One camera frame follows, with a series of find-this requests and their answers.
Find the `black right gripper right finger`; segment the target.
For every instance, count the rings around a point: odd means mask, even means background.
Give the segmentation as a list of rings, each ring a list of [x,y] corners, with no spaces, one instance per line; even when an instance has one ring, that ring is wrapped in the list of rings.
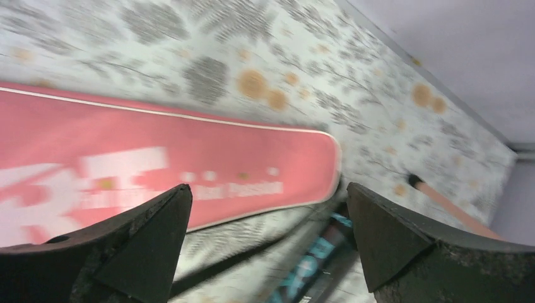
[[[377,302],[533,302],[534,248],[451,227],[352,182],[347,205]]]

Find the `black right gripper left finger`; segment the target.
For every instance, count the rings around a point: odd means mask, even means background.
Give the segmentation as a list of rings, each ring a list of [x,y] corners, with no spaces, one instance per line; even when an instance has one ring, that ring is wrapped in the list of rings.
[[[1,249],[2,302],[166,302],[192,207],[187,184],[43,244]]]

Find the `pink sport racket bag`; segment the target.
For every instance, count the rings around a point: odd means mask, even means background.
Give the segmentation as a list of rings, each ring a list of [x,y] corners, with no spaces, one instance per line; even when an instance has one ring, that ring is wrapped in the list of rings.
[[[43,243],[183,183],[190,231],[320,203],[340,168],[322,131],[1,83],[2,246]]]

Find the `black shuttlecock tube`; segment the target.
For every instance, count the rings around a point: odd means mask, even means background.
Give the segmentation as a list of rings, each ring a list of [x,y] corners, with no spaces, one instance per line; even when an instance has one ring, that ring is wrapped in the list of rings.
[[[266,302],[325,302],[357,257],[352,222],[347,204],[342,202]]]

